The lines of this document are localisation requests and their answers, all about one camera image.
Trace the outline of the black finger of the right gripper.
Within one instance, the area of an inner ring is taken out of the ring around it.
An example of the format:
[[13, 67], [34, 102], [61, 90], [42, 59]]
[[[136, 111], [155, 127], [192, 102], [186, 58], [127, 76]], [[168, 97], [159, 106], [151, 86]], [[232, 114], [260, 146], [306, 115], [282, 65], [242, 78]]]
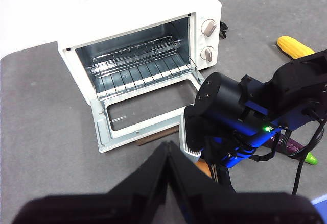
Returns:
[[227, 189], [229, 192], [236, 192], [232, 186], [228, 168], [223, 166], [218, 168], [218, 182], [224, 189]]

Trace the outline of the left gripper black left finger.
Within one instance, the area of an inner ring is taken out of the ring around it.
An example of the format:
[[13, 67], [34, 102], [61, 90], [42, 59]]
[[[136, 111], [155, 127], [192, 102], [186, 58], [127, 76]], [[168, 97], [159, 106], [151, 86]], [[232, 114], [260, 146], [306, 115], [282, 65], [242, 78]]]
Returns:
[[50, 195], [27, 202], [14, 223], [151, 223], [166, 200], [169, 143], [163, 142], [109, 192]]

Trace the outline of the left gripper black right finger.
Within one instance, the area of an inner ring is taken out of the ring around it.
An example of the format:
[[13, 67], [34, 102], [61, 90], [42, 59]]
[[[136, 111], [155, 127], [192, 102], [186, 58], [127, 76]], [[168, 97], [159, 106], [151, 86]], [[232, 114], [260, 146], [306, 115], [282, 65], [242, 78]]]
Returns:
[[324, 223], [305, 197], [236, 193], [201, 172], [175, 143], [167, 143], [167, 156], [172, 191], [187, 223]]

